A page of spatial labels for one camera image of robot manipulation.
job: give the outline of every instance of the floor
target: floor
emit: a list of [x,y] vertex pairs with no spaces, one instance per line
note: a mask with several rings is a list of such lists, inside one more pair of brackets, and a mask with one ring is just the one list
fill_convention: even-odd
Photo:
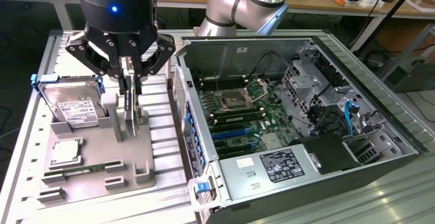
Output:
[[[68,5],[76,29],[83,29],[84,18],[79,5]],[[49,30],[60,23],[51,4],[0,1],[0,147],[13,150],[19,128],[31,93],[29,77],[39,69]],[[159,8],[157,16],[167,29],[191,29],[199,26],[204,10]],[[328,29],[347,44],[359,32],[356,27],[340,24],[342,16],[298,14],[286,17],[279,29]],[[370,48],[379,48],[371,43]],[[0,185],[7,173],[11,153],[0,151]]]

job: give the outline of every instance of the table leg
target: table leg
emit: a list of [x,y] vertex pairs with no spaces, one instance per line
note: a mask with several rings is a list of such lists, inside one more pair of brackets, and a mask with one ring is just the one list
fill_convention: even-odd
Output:
[[52,3],[55,6],[57,18],[60,21],[60,26],[64,31],[73,30],[73,22],[71,20],[71,16],[67,11],[67,3],[64,2],[55,2]]
[[366,30],[363,31],[359,39],[355,41],[355,44],[351,48],[351,51],[355,51],[360,48],[360,46],[363,45],[363,43],[367,41],[370,35],[372,34],[372,32],[375,31],[378,25],[380,24],[382,20],[384,17],[375,17],[372,19],[372,21],[370,22],[370,24],[367,25]]

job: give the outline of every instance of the power supply label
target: power supply label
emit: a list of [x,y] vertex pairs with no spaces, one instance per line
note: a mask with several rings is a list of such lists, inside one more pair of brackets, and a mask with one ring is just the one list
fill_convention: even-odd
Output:
[[63,116],[69,124],[96,122],[97,116],[91,100],[57,103]]
[[274,183],[306,175],[291,149],[263,154],[260,159]]

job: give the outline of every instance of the blue cable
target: blue cable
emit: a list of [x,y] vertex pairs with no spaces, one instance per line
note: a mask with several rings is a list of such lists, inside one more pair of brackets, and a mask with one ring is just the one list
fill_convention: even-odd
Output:
[[359,107],[359,105],[356,103],[354,103],[354,101],[348,100],[346,103],[346,106],[344,106],[344,117],[346,117],[348,127],[351,128],[351,135],[354,135],[354,128],[352,128],[352,122],[351,122],[351,108],[354,106]]

